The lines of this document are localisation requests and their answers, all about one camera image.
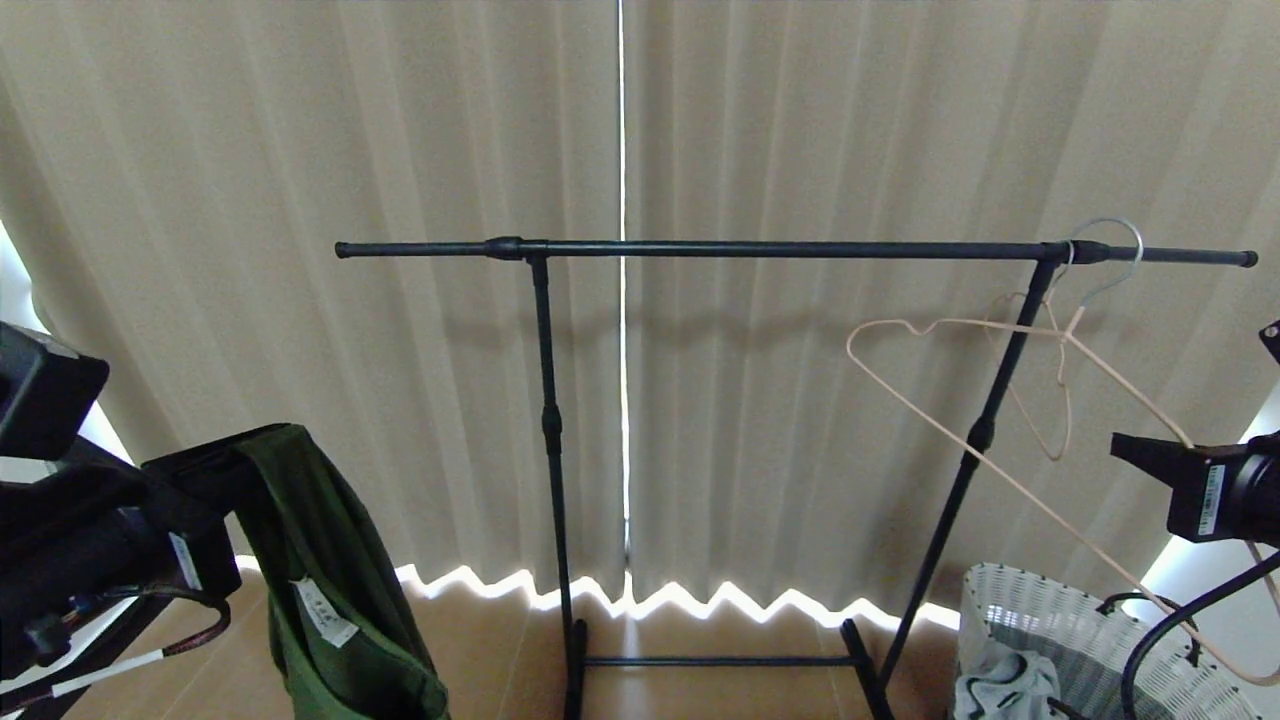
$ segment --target clothes rack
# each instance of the clothes rack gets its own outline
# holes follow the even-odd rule
[[[549,241],[520,237],[495,237],[483,242],[417,242],[417,243],[348,243],[334,246],[338,258],[398,258],[398,256],[474,256],[497,260],[525,261],[532,270],[534,304],[538,315],[538,346],[541,368],[543,411],[541,430],[547,446],[547,464],[550,478],[552,515],[556,534],[556,561],[559,582],[561,632],[564,639],[564,717],[577,720],[582,711],[582,691],[586,669],[591,666],[746,666],[746,667],[831,667],[851,666],[867,696],[876,720],[892,720],[886,689],[893,669],[902,655],[906,637],[924,602],[951,528],[960,512],[969,482],[978,469],[978,457],[965,452],[960,459],[955,480],[933,529],[928,550],[916,571],[915,584],[902,621],[893,635],[883,665],[876,667],[867,651],[858,626],[846,619],[840,626],[846,655],[838,656],[594,656],[588,655],[588,625],[573,618],[570,598],[570,570],[564,520],[564,478],[561,465],[561,411],[556,400],[556,369],[552,350],[550,295],[548,258],[813,258],[813,259],[918,259],[918,260],[1021,260],[1034,261],[1027,288],[1027,297],[1018,314],[1018,324],[1030,327],[1036,322],[1041,301],[1048,291],[1055,270],[1062,264],[1085,265],[1105,261],[1133,260],[1137,249],[1111,246],[1087,240],[1066,240],[1039,243],[997,242],[730,242],[730,241]],[[1188,263],[1198,265],[1233,265],[1252,268],[1258,261],[1257,252],[1225,250],[1181,250],[1147,247],[1143,263]],[[996,415],[1005,398],[1009,383],[1018,368],[1027,343],[1025,333],[1009,338],[996,378],[982,414],[969,429],[968,442],[979,452],[986,452],[996,436]]]

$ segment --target beige curtain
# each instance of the beige curtain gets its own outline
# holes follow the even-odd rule
[[[0,5],[0,217],[138,460],[305,423],[397,562],[556,584],[529,269],[617,237],[616,9]],[[556,261],[575,570],[622,584],[618,272]]]
[[[1028,242],[1120,214],[1153,246],[1263,260],[1144,265],[1079,334],[1204,443],[1234,442],[1275,383],[1256,340],[1280,306],[1275,4],[623,9],[628,238]],[[1062,320],[1121,270],[1071,270]],[[762,603],[795,587],[896,612],[961,452],[860,374],[845,337],[876,318],[982,316],[1030,266],[630,260],[627,273],[636,594],[676,580],[705,598],[732,580]],[[861,350],[961,436],[996,365],[973,331],[868,333]],[[1033,342],[1015,387],[1060,437],[1055,360]],[[1165,542],[1167,492],[1108,457],[1110,433],[1166,436],[1082,357],[1066,375],[1068,457],[1044,460],[1011,398],[992,455],[1140,573]],[[936,597],[954,605],[982,560],[1123,585],[987,470]]]

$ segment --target woven basket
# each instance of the woven basket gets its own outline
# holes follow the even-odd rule
[[[1048,657],[1060,700],[1089,720],[1123,720],[1120,674],[1151,628],[1103,601],[1041,575],[984,562],[965,574],[960,609],[960,674],[970,674],[988,641]],[[1180,630],[1156,644],[1138,669],[1138,717],[1261,720],[1233,676],[1203,656],[1193,666]]]

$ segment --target floor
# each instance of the floor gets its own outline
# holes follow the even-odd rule
[[[266,650],[266,589],[244,570],[232,596],[236,619],[204,648],[141,667],[91,688],[69,719],[172,717],[184,720],[288,717],[289,698]],[[422,637],[449,688],[457,720],[559,717],[564,670],[557,610],[531,610],[525,593],[481,598],[453,584],[433,598],[406,589]],[[641,620],[611,619],[590,597],[575,611],[591,626],[593,653],[838,653],[835,629],[795,609],[759,624],[732,606],[707,620],[664,606]],[[211,612],[170,606],[127,656],[198,629]],[[859,620],[872,652],[888,646],[884,630]],[[955,635],[919,623],[890,688],[899,719],[943,715]],[[869,717],[852,669],[593,669],[584,717]]]

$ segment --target dark green cloth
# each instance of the dark green cloth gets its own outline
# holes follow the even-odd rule
[[[301,425],[250,433],[236,448],[265,488],[238,503],[270,591],[270,646],[294,717],[448,717],[390,559],[365,506]],[[294,584],[310,578],[358,632],[340,648],[321,637]]]

